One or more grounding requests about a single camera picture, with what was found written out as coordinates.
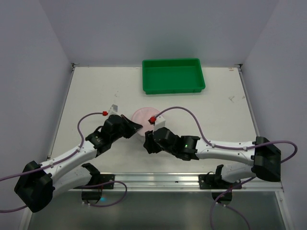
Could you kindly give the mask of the white mesh laundry bag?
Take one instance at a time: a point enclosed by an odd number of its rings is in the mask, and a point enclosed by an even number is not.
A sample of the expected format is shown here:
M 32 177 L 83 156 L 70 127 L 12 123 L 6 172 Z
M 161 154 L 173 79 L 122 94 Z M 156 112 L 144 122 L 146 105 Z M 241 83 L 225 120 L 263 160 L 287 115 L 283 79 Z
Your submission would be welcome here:
M 144 107 L 140 108 L 132 115 L 132 122 L 142 125 L 142 129 L 137 132 L 137 137 L 140 140 L 145 140 L 145 132 L 153 130 L 154 127 L 148 120 L 158 113 L 159 111 L 155 108 Z

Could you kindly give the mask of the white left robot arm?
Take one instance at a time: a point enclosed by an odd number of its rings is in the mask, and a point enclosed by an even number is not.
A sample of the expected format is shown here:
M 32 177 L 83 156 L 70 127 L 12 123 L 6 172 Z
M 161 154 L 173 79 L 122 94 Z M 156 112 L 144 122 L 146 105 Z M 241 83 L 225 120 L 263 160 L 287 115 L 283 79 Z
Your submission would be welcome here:
M 56 195 L 73 188 L 100 189 L 106 182 L 89 160 L 108 151 L 120 138 L 130 138 L 142 125 L 124 115 L 110 115 L 81 143 L 66 153 L 51 160 L 36 163 L 32 161 L 24 167 L 14 191 L 36 213 L 44 209 Z

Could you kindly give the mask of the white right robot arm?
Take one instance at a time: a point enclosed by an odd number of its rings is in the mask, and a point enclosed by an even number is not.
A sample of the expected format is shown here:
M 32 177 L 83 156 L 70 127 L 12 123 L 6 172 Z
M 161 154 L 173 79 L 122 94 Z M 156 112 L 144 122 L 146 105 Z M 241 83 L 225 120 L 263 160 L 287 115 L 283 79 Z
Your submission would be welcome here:
M 168 128 L 145 133 L 144 148 L 149 154 L 165 151 L 183 161 L 218 159 L 231 164 L 217 166 L 212 182 L 234 184 L 257 177 L 267 182 L 281 180 L 281 151 L 268 139 L 256 137 L 245 143 L 229 142 L 226 149 L 219 141 L 205 142 L 197 136 L 178 136 Z

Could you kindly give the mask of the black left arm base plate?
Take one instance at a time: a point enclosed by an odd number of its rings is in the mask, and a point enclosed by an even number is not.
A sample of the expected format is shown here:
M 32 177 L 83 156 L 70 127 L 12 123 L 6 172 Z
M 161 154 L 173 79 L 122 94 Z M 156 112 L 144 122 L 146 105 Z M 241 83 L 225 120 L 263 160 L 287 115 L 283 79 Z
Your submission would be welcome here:
M 94 176 L 92 176 L 92 178 L 90 179 L 88 184 L 86 184 L 86 186 L 102 184 L 102 183 L 111 182 L 111 181 L 114 181 L 114 180 L 115 180 L 115 175 L 114 174 L 94 175 Z M 92 189 L 113 189 L 113 188 L 114 188 L 114 184 L 113 183 L 110 183 L 110 184 L 107 184 L 107 185 L 98 186 L 98 187 L 92 187 Z

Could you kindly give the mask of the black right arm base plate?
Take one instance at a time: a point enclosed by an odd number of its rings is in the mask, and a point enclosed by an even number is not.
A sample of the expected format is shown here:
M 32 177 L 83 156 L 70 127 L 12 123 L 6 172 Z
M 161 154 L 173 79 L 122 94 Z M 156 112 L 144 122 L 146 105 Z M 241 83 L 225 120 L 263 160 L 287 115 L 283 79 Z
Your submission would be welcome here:
M 235 189 L 241 189 L 241 181 L 234 183 L 226 182 L 222 179 L 221 172 L 223 168 L 223 164 L 218 165 L 215 172 L 208 172 L 206 174 L 199 174 L 198 175 L 198 182 L 199 187 L 202 190 L 209 190 L 209 189 L 229 189 L 237 186 Z

